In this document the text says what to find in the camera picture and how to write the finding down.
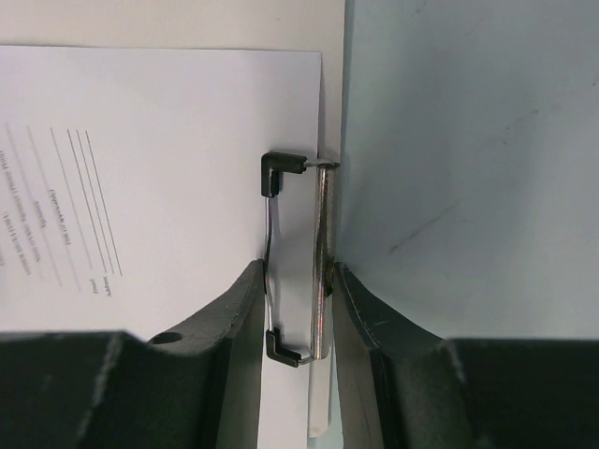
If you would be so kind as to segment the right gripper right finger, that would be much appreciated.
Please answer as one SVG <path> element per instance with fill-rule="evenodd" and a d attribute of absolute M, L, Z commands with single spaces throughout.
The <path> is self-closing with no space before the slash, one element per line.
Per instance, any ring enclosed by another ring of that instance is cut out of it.
<path fill-rule="evenodd" d="M 594 448 L 594 340 L 443 339 L 334 269 L 347 448 Z"/>

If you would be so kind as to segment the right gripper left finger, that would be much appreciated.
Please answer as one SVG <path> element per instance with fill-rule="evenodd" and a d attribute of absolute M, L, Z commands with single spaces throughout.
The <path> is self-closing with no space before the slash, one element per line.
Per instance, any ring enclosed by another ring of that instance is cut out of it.
<path fill-rule="evenodd" d="M 1 336 L 5 448 L 254 448 L 263 263 L 150 340 L 123 331 Z"/>

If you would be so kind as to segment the white signature form sheet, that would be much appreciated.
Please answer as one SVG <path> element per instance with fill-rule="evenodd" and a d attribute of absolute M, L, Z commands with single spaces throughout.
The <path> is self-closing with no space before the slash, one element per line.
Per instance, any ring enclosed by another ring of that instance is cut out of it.
<path fill-rule="evenodd" d="M 315 159 L 321 77 L 315 51 L 3 46 L 1 336 L 150 340 L 263 263 L 260 159 Z M 315 177 L 273 205 L 273 319 L 299 352 Z"/>

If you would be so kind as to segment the metal folder clip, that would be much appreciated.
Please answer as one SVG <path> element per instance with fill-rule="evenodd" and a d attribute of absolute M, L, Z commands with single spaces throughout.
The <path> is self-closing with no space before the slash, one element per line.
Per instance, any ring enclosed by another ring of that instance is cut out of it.
<path fill-rule="evenodd" d="M 335 243 L 335 186 L 340 165 L 327 158 L 308 159 L 287 152 L 266 152 L 260 159 L 260 188 L 265 198 L 265 241 L 263 254 L 263 285 L 267 306 L 265 343 L 267 357 L 297 368 L 329 356 L 332 341 L 332 291 Z M 273 238 L 274 199 L 283 189 L 285 174 L 301 175 L 316 170 L 314 214 L 314 256 L 310 353 L 301 355 L 284 346 L 282 330 L 274 324 L 275 301 L 270 288 L 270 250 Z"/>

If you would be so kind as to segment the white folder with clip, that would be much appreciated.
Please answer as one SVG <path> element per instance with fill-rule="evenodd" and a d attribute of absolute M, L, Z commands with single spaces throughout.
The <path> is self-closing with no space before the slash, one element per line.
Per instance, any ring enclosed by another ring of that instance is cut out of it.
<path fill-rule="evenodd" d="M 342 147 L 343 1 L 287 1 L 278 45 L 319 51 L 322 87 L 319 152 L 338 160 Z M 343 434 L 335 354 L 297 369 L 264 358 L 257 445 L 260 448 L 341 448 Z"/>

